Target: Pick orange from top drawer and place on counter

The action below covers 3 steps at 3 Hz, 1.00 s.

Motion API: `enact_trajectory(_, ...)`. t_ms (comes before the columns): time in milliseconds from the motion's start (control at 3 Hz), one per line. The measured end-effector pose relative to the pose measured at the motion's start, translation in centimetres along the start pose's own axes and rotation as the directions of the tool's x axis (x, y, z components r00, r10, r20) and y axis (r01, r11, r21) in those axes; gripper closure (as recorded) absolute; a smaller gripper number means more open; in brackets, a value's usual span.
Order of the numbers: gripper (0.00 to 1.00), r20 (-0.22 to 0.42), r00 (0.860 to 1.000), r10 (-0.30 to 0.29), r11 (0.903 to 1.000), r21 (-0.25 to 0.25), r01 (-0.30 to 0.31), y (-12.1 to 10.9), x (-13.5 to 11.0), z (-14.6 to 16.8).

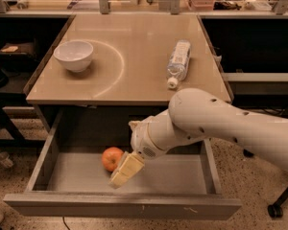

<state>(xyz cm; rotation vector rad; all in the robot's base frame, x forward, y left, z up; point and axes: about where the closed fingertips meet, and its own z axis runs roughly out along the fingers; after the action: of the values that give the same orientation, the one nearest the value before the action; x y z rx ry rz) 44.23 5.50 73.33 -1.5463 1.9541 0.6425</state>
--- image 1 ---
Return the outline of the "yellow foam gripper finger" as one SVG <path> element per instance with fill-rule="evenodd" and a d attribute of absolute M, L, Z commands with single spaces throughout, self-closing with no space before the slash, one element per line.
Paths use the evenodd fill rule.
<path fill-rule="evenodd" d="M 131 130 L 135 130 L 139 124 L 140 124 L 140 121 L 129 121 L 129 127 Z"/>
<path fill-rule="evenodd" d="M 111 174 L 109 186 L 118 189 L 144 168 L 144 159 L 135 151 L 124 152 L 117 168 Z"/>

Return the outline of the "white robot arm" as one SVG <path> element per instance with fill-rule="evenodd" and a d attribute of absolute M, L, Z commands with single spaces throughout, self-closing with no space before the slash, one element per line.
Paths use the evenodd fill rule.
<path fill-rule="evenodd" d="M 288 172 L 288 119 L 237 108 L 198 88 L 178 91 L 165 111 L 129 126 L 132 152 L 124 153 L 110 177 L 114 189 L 147 160 L 206 138 L 231 142 Z"/>

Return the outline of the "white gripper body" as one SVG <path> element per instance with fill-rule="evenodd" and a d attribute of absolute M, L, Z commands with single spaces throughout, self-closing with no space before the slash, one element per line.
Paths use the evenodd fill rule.
<path fill-rule="evenodd" d="M 143 159 L 156 159 L 166 153 L 160 149 L 151 138 L 149 133 L 150 126 L 153 124 L 153 117 L 140 121 L 135 130 L 132 130 L 131 146 L 133 151 Z"/>

